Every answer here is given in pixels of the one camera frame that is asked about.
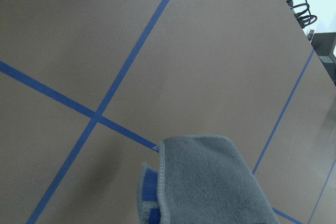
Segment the grey blue towel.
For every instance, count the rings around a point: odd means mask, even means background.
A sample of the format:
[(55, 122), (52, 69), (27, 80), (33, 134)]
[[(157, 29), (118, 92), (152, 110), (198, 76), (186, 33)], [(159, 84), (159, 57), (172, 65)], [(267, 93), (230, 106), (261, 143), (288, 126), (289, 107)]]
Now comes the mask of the grey blue towel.
[(223, 136), (163, 140), (159, 168), (142, 165), (136, 199), (140, 223), (278, 223), (240, 152)]

